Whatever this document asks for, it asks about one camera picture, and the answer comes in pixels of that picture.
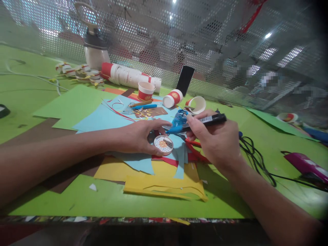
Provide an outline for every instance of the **perforated metal panel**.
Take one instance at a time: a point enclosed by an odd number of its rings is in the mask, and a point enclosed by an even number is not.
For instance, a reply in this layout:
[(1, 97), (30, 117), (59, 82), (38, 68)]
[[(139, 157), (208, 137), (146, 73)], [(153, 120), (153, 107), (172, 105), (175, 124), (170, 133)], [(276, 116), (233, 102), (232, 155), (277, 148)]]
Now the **perforated metal panel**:
[[(327, 127), (327, 81), (310, 1), (82, 1), (112, 62), (175, 88), (183, 65), (196, 69), (189, 92), (270, 113), (295, 112)], [(254, 22), (249, 20), (264, 2)], [(84, 63), (73, 0), (0, 0), (2, 43)]]

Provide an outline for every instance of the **blue pen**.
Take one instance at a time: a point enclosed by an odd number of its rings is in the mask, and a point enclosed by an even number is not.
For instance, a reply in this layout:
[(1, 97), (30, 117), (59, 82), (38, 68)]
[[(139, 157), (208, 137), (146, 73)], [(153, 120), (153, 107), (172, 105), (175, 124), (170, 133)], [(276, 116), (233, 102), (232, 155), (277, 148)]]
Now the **blue pen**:
[(157, 104), (139, 105), (139, 106), (133, 107), (132, 109), (139, 110), (139, 109), (142, 109), (142, 108), (144, 108), (144, 109), (147, 109), (147, 108), (157, 108)]

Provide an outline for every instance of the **phone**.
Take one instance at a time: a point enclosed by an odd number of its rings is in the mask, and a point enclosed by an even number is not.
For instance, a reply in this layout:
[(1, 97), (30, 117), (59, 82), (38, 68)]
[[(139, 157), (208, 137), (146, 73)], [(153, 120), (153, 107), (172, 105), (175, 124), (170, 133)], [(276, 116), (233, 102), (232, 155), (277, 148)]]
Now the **phone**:
[(195, 69), (188, 66), (183, 66), (181, 69), (180, 77), (176, 89), (181, 91), (183, 96), (185, 96), (187, 93), (194, 72)]

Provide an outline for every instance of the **green paper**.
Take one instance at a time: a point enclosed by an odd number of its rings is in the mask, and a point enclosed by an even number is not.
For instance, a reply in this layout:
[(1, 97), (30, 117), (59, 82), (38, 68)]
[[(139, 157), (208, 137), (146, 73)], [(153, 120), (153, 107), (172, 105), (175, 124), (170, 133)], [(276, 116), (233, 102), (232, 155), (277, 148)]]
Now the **green paper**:
[(114, 99), (117, 95), (77, 85), (33, 113), (35, 116), (60, 119), (53, 127), (74, 130), (73, 126), (91, 114), (103, 98)]
[(273, 125), (276, 128), (279, 128), (280, 130), (282, 130), (284, 132), (287, 132), (287, 133), (290, 133), (290, 134), (293, 134), (295, 136), (299, 136), (299, 137), (302, 137), (302, 138), (310, 139), (310, 140), (313, 140), (313, 141), (316, 141), (316, 142), (320, 142), (319, 140), (316, 140), (312, 137), (309, 137), (309, 136), (301, 133), (295, 127), (292, 127), (289, 124), (278, 120), (276, 117), (274, 117), (274, 116), (272, 116), (268, 113), (264, 113), (264, 112), (258, 111), (256, 109), (250, 109), (250, 108), (247, 108), (247, 110), (254, 113), (254, 114), (256, 114), (258, 117), (265, 120), (270, 125)]

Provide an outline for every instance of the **right hand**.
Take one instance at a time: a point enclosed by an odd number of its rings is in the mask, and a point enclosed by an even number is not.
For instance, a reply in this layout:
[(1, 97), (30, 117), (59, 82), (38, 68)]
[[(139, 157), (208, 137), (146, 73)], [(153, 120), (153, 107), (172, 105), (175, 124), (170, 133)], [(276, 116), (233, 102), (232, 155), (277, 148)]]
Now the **right hand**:
[(235, 171), (245, 163), (239, 148), (239, 130), (235, 121), (227, 120), (220, 125), (206, 127), (199, 119), (216, 114), (212, 110), (192, 117), (187, 115), (191, 132), (187, 132), (190, 141), (198, 138), (206, 158), (221, 171)]

